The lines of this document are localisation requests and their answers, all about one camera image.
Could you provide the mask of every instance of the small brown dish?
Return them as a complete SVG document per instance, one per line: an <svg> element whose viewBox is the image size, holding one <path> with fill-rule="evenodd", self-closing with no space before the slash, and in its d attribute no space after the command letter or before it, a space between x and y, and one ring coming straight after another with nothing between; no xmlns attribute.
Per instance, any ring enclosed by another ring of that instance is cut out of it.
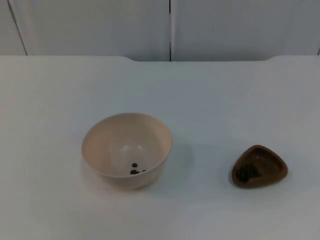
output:
<svg viewBox="0 0 320 240"><path fill-rule="evenodd" d="M288 174L286 163L273 151L254 145L246 150L232 169L232 180L240 188L274 184Z"/></svg>

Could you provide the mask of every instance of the white wall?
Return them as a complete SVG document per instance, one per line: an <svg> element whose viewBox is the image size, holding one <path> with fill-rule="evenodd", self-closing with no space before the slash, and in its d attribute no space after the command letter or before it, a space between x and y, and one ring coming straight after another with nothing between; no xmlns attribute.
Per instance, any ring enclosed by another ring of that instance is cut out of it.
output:
<svg viewBox="0 0 320 240"><path fill-rule="evenodd" d="M174 61L316 55L320 0L171 0Z"/></svg>
<svg viewBox="0 0 320 240"><path fill-rule="evenodd" d="M30 55L169 60L169 0L10 2ZM171 0L172 60L316 55L319 9L320 0Z"/></svg>
<svg viewBox="0 0 320 240"><path fill-rule="evenodd" d="M0 55L25 55L6 0L0 0Z"/></svg>
<svg viewBox="0 0 320 240"><path fill-rule="evenodd" d="M168 61L169 1L10 0L29 55Z"/></svg>

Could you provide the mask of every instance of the brown ceramic dish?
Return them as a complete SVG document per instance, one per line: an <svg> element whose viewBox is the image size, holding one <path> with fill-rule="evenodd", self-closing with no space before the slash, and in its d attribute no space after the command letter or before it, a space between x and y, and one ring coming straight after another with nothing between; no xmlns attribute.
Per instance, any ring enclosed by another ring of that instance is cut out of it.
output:
<svg viewBox="0 0 320 240"><path fill-rule="evenodd" d="M286 163L273 151L254 145L232 169L232 180L240 188L257 188L276 183L288 174Z"/></svg>

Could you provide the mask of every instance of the bowl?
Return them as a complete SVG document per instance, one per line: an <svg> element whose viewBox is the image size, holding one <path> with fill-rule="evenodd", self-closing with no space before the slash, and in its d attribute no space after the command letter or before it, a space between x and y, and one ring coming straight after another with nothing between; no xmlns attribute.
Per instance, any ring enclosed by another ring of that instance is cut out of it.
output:
<svg viewBox="0 0 320 240"><path fill-rule="evenodd" d="M142 113L121 113L89 130L82 156L111 187L135 189L161 174L171 147L171 132L160 120Z"/></svg>
<svg viewBox="0 0 320 240"><path fill-rule="evenodd" d="M232 180L240 188L258 188L274 184L288 174L286 163L262 145L247 149L232 169Z"/></svg>

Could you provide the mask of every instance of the white bowl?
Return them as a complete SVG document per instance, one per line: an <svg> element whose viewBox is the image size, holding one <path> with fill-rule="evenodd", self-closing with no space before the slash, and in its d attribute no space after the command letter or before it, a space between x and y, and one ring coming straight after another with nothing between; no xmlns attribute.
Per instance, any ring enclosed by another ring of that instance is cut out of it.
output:
<svg viewBox="0 0 320 240"><path fill-rule="evenodd" d="M170 130L160 120L142 113L122 113L89 130L82 155L112 187L135 189L161 174L171 147Z"/></svg>

